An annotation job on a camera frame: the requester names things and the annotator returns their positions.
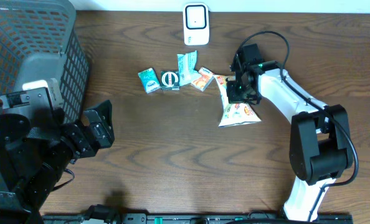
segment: snack bag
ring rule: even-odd
[[[201,74],[202,77],[193,80],[191,85],[201,91],[204,91],[212,81],[214,73],[204,67],[201,67],[199,74]]]
[[[186,53],[185,55],[177,54],[177,59],[180,86],[187,85],[201,76],[197,71],[195,71],[197,50]]]
[[[160,82],[153,68],[149,68],[138,73],[138,76],[141,79],[143,88],[145,89],[146,93],[151,93],[161,88]]]
[[[252,124],[261,121],[247,103],[229,103],[227,97],[227,78],[235,80],[235,76],[214,75],[220,89],[224,114],[218,127],[229,127],[242,124]]]

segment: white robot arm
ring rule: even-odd
[[[261,95],[270,100],[290,123],[292,123],[293,115],[300,114],[301,112],[316,112],[316,108],[307,104],[296,93],[289,89],[289,87],[282,81],[279,70],[279,68],[269,70],[260,76],[259,90]],[[311,95],[297,85],[290,78],[286,70],[283,71],[283,74],[287,77],[287,81],[294,88],[307,98],[311,98],[316,105],[319,105],[322,109],[324,106],[327,106],[324,102],[312,98]],[[316,133],[321,133],[321,130],[316,129]],[[336,179],[328,178],[326,180],[320,180],[314,185],[308,185],[305,181],[296,177],[290,197],[283,206],[283,210],[287,218],[290,220],[308,221],[314,201],[317,198],[322,185],[332,184],[335,181]],[[315,220],[317,218],[318,207],[320,206],[324,195],[325,193],[320,197],[316,208],[312,211],[311,220]]]
[[[283,65],[265,62],[257,44],[246,41],[260,34],[281,37],[288,49]],[[328,187],[352,182],[358,173],[358,157],[349,138],[348,117],[340,105],[328,106],[313,98],[283,69],[289,55],[289,44],[281,34],[262,31],[251,35],[238,48],[230,69],[236,79],[227,82],[229,103],[257,105],[262,97],[270,100],[291,124],[290,164],[296,179],[289,199],[283,206],[290,220],[313,221]],[[318,141],[317,134],[329,133]],[[353,176],[335,183],[355,161]]]

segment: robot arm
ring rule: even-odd
[[[290,78],[286,70],[283,71],[283,74],[287,76],[287,80],[292,86],[307,98],[311,98],[316,105],[319,105],[323,109],[327,106],[324,102],[314,99],[310,94],[297,85],[297,83]],[[293,115],[300,114],[301,112],[313,113],[317,111],[316,108],[306,104],[303,99],[282,82],[281,76],[279,75],[279,68],[266,71],[260,76],[259,90],[261,95],[270,100],[290,123],[292,123]],[[321,129],[316,129],[316,133],[321,133]],[[289,199],[283,206],[283,211],[285,212],[286,217],[290,220],[308,221],[314,201],[317,198],[321,187],[324,184],[332,184],[335,181],[336,179],[328,178],[320,180],[314,185],[308,185],[304,180],[300,180],[296,177]],[[320,197],[314,211],[312,211],[311,220],[315,220],[318,217],[318,207],[320,206],[324,196],[325,192]]]
[[[81,120],[62,124],[62,108],[53,107],[48,88],[35,88],[0,97],[0,223],[43,223],[39,209],[77,159],[93,157],[111,147],[111,103],[83,113]]]
[[[333,184],[353,163],[344,136],[326,116],[336,119],[349,136],[347,113],[340,105],[328,106],[313,98],[290,78],[286,70],[281,75],[280,67],[276,61],[265,62],[257,44],[241,45],[230,67],[236,79],[227,82],[227,96],[229,103],[252,105],[259,104],[265,97],[290,122],[289,157],[296,179],[283,210],[290,220],[312,221],[318,216],[327,185]],[[319,133],[329,133],[329,138],[318,141],[316,135]]]

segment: snack package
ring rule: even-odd
[[[138,76],[141,79],[143,88],[145,89],[146,93],[151,93],[161,88],[160,82],[153,68],[149,68],[138,73]]]
[[[212,81],[214,73],[204,67],[201,67],[199,74],[201,74],[202,77],[193,80],[191,85],[201,91],[204,91]]]
[[[227,78],[235,80],[235,76],[214,75],[220,89],[224,114],[218,127],[229,127],[242,124],[252,124],[261,121],[247,103],[229,103],[227,97]]]
[[[179,90],[179,75],[175,71],[161,71],[161,89]]]
[[[187,85],[201,76],[197,71],[195,71],[197,50],[186,53],[185,55],[177,54],[177,58],[180,86]]]

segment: chip bag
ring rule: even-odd
[[[247,103],[229,103],[227,97],[227,78],[235,80],[235,76],[214,75],[220,89],[224,114],[218,127],[229,127],[242,124],[252,124],[261,121]]]

